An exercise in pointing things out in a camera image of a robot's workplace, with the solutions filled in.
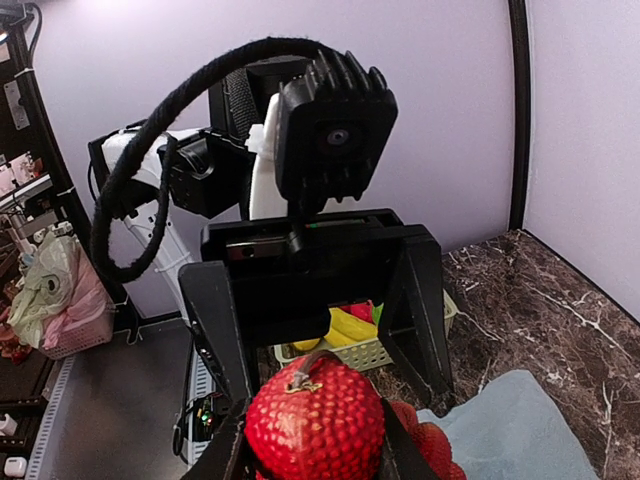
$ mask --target wire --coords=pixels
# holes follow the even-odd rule
[[[182,459],[182,461],[184,461],[185,463],[188,463],[187,459],[184,457],[184,454],[182,452],[185,438],[190,441],[194,441],[194,439],[197,439],[198,437],[202,439],[204,435],[201,430],[202,427],[200,426],[199,423],[196,423],[194,425],[194,439],[189,438],[189,420],[190,420],[189,416],[191,414],[194,414],[195,412],[201,411],[203,405],[207,402],[208,399],[213,400],[213,399],[221,398],[222,396],[223,395],[220,393],[212,392],[202,397],[192,398],[191,400],[185,403],[184,408],[178,415],[178,419],[176,420],[176,423],[173,426],[172,450],[173,450],[173,454],[176,457],[180,457],[180,459]]]
[[[191,367],[193,365],[193,348],[195,346],[195,342],[193,340],[193,336],[191,336],[191,341],[189,342],[189,350],[187,351],[187,368],[184,373],[184,383],[182,384],[182,410],[180,413],[180,417],[176,422],[173,430],[173,454],[180,457],[180,459],[188,464],[189,462],[184,457],[182,453],[182,447],[184,445],[184,437],[187,431],[186,418],[189,415],[187,412],[189,411],[189,386],[191,383]]]
[[[89,193],[91,194],[91,198],[93,198],[93,203],[95,203],[98,199],[96,196],[96,192],[93,189],[93,162],[89,160],[89,168],[87,168],[87,184],[89,185]]]
[[[280,55],[298,55],[313,58],[318,51],[340,55],[325,45],[305,38],[265,38],[231,50],[211,61],[165,98],[151,113],[136,136],[124,148],[118,163],[105,182],[96,203],[91,229],[91,256],[97,269],[104,276],[127,283],[139,278],[155,259],[165,233],[169,211],[169,180],[175,161],[177,141],[169,138],[162,161],[160,188],[158,189],[158,213],[151,238],[140,257],[129,266],[116,265],[109,253],[111,223],[119,195],[126,183],[140,170],[144,155],[153,142],[168,130],[177,116],[213,84],[245,65]]]
[[[26,217],[25,211],[22,208],[22,205],[20,205],[20,203],[16,199],[16,190],[17,189],[14,189],[13,192],[11,193],[11,199],[13,200],[13,205],[11,206],[11,211],[10,212],[1,212],[1,213],[2,213],[2,215],[7,215],[8,217],[14,217],[16,215],[21,215],[23,217]]]
[[[42,32],[42,10],[35,3],[27,3],[26,6],[29,10],[35,10],[38,12],[38,23],[36,24],[36,31],[33,33],[33,37],[31,38],[31,45],[29,45],[29,66],[33,68],[33,56],[36,51],[36,46],[38,45],[38,40],[40,39],[40,33]]]

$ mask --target metal floor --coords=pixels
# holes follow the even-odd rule
[[[47,480],[178,480],[171,451],[189,348],[181,321],[119,334],[76,355],[37,475]]]

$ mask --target marble countertop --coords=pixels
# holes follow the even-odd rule
[[[491,380],[529,370],[555,401],[604,480],[640,478],[640,325],[541,242],[524,232],[443,257],[460,313],[449,332],[456,404]],[[260,357],[261,376],[278,370]],[[365,372],[389,400],[424,405],[385,366]]]

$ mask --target black frame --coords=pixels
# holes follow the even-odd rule
[[[515,83],[515,138],[509,229],[521,229],[527,204],[531,150],[531,55],[525,0],[509,0],[513,75]]]

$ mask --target black pole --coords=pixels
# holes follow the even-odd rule
[[[515,79],[515,148],[509,229],[523,227],[531,148],[531,56],[525,0],[509,0]]]
[[[17,73],[15,78],[24,101],[23,106],[27,111],[27,116],[31,124],[33,144],[39,149],[38,153],[42,158],[46,171],[51,177],[53,191],[59,196],[65,214],[73,225],[74,232],[80,244],[85,249],[85,252],[89,252],[91,222],[74,188],[73,181],[62,158],[62,153],[60,152],[49,122],[49,117],[44,108],[35,72],[29,59],[29,48],[25,38],[24,23],[16,25],[11,29],[7,42],[11,60],[16,67]],[[135,339],[138,335],[140,315],[133,303],[129,300],[126,290],[121,284],[113,282],[103,276],[101,276],[100,279],[113,301],[119,305],[115,319],[115,329],[130,330],[130,339]]]

